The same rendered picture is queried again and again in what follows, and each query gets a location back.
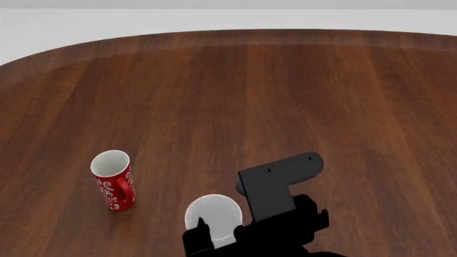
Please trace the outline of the red mug with white swirls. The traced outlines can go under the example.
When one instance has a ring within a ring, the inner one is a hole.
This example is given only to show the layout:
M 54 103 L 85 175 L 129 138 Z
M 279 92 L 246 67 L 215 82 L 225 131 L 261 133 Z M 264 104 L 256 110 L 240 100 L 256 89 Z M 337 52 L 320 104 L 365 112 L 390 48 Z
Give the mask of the red mug with white swirls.
M 90 169 L 109 209 L 125 211 L 133 206 L 136 194 L 127 153 L 104 151 L 92 160 Z

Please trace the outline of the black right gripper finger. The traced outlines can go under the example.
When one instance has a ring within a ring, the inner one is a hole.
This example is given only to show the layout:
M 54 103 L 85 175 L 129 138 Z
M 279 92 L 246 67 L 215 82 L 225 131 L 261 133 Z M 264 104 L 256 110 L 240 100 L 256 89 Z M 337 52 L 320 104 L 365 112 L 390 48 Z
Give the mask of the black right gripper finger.
M 233 234 L 237 243 L 249 243 L 249 239 L 251 237 L 251 227 L 250 225 L 237 226 L 233 230 Z
M 213 257 L 215 248 L 210 228 L 202 218 L 198 219 L 197 227 L 183 234 L 182 240 L 186 257 Z

